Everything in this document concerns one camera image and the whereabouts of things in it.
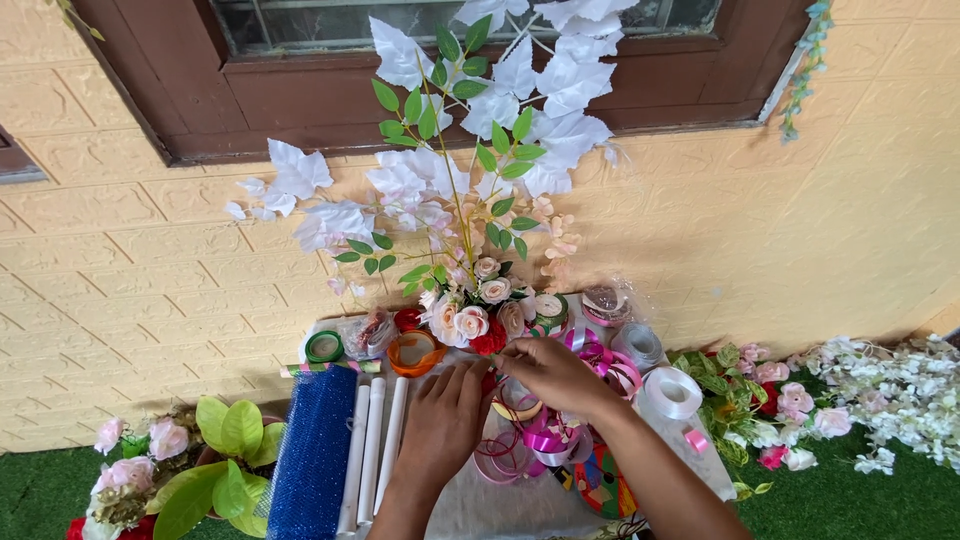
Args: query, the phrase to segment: blue mesh roll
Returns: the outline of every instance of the blue mesh roll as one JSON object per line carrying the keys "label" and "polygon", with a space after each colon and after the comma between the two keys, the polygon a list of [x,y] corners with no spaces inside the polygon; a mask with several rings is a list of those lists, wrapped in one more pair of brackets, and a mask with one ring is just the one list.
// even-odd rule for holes
{"label": "blue mesh roll", "polygon": [[356,381],[337,366],[297,377],[270,486],[268,540],[336,537]]}

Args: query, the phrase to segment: flower pot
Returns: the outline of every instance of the flower pot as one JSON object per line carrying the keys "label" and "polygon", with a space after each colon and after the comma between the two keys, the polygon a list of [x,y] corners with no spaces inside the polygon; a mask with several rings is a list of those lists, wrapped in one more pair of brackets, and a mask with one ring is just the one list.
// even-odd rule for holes
{"label": "flower pot", "polygon": [[[269,414],[263,415],[263,425],[270,426],[271,424],[276,424],[277,422],[283,422],[282,418],[277,418]],[[208,446],[204,446],[204,449],[200,452],[200,455],[197,457],[197,467],[201,465],[209,465],[210,463],[216,463],[218,461],[223,461],[224,457],[220,455],[219,452],[213,450]],[[206,517],[213,518],[215,520],[222,520],[224,518],[217,515],[217,512],[213,511],[213,508],[210,508],[209,512],[206,512]]]}

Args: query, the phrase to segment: artificial flower arrangement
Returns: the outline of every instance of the artificial flower arrangement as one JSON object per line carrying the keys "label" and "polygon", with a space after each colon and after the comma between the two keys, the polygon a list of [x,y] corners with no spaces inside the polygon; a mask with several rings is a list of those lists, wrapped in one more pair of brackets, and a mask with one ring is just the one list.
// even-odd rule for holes
{"label": "artificial flower arrangement", "polygon": [[[372,275],[394,267],[400,258],[424,258],[425,264],[399,278],[403,295],[424,289],[421,302],[427,312],[422,320],[446,345],[493,351],[504,335],[522,330],[522,308],[504,303],[535,299],[526,283],[507,276],[509,262],[497,263],[482,252],[514,249],[526,260],[524,236],[547,233],[551,245],[543,255],[549,263],[540,269],[552,279],[546,290],[566,288],[568,256],[581,237],[568,230],[574,217],[555,213],[544,195],[571,191],[569,169],[596,145],[605,145],[607,159],[616,161],[616,151],[606,142],[611,131],[598,118],[584,115],[584,109],[592,98],[612,91],[615,64],[600,58],[616,54],[623,38],[619,13],[636,2],[536,4],[520,28],[511,14],[529,11],[527,0],[467,0],[454,15],[469,25],[463,43],[438,25],[440,54],[435,59],[411,37],[371,17],[374,47],[382,60],[371,98],[396,117],[381,122],[380,132],[387,144],[409,147],[376,154],[380,166],[368,171],[367,178],[377,193],[362,202],[334,200],[326,191],[334,181],[320,152],[304,154],[269,139],[274,181],[239,183],[262,205],[243,208],[230,202],[225,210],[237,220],[249,214],[274,221],[277,212],[285,217],[300,204],[306,217],[293,237],[305,253],[324,250],[333,257],[336,275],[328,284],[338,295],[365,292],[342,275],[345,263],[361,263]],[[530,33],[542,19],[560,33],[553,49]],[[489,65],[478,52],[490,31],[505,21],[516,29],[516,38]],[[553,55],[540,73],[532,64],[535,44]],[[402,87],[399,95],[384,82]],[[453,124],[448,110],[455,107],[467,110],[460,127],[476,135],[466,170],[454,161],[444,139],[444,130]],[[477,161],[480,166],[474,167]],[[399,251],[391,233],[425,233],[429,250]],[[524,310],[529,321],[528,315],[533,316]]]}
{"label": "artificial flower arrangement", "polygon": [[[747,445],[761,449],[757,460],[774,470],[786,464],[801,471],[817,464],[816,456],[799,443],[844,435],[851,429],[849,413],[814,400],[804,386],[788,381],[800,370],[794,361],[769,360],[770,352],[756,343],[739,349],[726,345],[716,353],[699,351],[668,355],[673,367],[695,379],[704,389],[698,413],[717,451],[734,466],[750,460]],[[773,483],[753,488],[734,482],[737,500],[765,493]]]}
{"label": "artificial flower arrangement", "polygon": [[213,462],[183,471],[159,488],[147,504],[158,513],[155,540],[176,540],[214,510],[217,516],[250,536],[263,538],[267,519],[254,515],[276,462],[285,424],[264,425],[260,409],[240,400],[227,407],[203,396],[197,402],[197,425]]}
{"label": "artificial flower arrangement", "polygon": [[90,490],[86,517],[74,520],[67,535],[83,540],[136,537],[153,526],[148,514],[156,489],[193,466],[204,442],[196,417],[190,410],[178,410],[150,422],[145,430],[114,417],[97,435],[95,451],[107,455],[120,444],[123,459],[103,465]]}
{"label": "artificial flower arrangement", "polygon": [[874,450],[858,455],[853,469],[892,475],[895,455],[884,445],[898,439],[960,474],[960,352],[941,337],[885,349],[839,336],[789,361],[828,385],[821,400],[842,411],[834,413],[843,421],[836,426],[854,422],[870,431]]}

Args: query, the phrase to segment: potted plant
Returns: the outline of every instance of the potted plant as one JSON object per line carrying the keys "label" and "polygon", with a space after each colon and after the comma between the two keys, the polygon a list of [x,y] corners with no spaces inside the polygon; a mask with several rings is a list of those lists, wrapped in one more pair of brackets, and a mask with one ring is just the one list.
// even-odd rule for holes
{"label": "potted plant", "polygon": [[197,424],[207,449],[197,467],[176,475],[156,492],[148,513],[159,513],[155,540],[175,540],[212,509],[241,531],[263,538],[267,519],[253,515],[276,461],[284,424],[264,417],[250,401],[230,407],[203,396]]}

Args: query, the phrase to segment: green turf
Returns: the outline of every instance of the green turf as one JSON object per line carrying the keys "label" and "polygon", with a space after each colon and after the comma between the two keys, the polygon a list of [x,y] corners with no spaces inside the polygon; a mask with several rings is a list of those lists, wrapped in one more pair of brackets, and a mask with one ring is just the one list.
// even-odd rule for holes
{"label": "green turf", "polygon": [[[807,445],[820,465],[791,473],[750,463],[740,476],[773,489],[739,504],[757,540],[960,539],[960,476],[893,443],[896,473],[863,475],[849,462],[866,450],[862,430]],[[112,462],[119,454],[111,454]],[[105,459],[89,448],[0,456],[0,539],[61,540],[83,515]],[[223,521],[204,520],[186,540],[249,539]]]}

